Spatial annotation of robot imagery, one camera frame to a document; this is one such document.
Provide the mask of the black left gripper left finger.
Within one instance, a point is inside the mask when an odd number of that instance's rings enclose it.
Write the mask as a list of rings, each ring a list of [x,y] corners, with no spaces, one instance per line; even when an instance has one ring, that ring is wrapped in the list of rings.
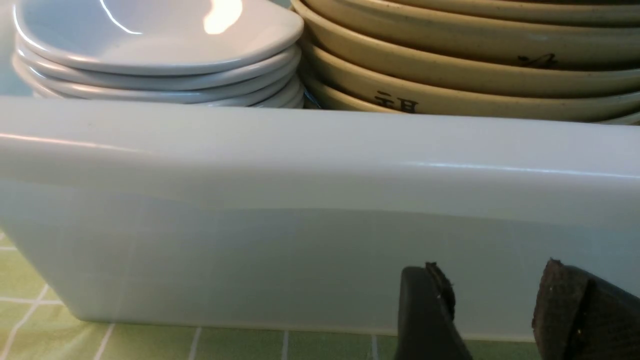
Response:
[[[454,324],[453,285],[436,262],[407,266],[400,276],[396,360],[471,360]]]

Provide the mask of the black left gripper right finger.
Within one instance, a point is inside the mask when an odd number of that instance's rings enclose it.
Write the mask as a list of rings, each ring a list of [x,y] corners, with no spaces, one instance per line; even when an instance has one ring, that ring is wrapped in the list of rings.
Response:
[[[542,272],[531,327],[543,360],[640,357],[640,299],[557,259]]]

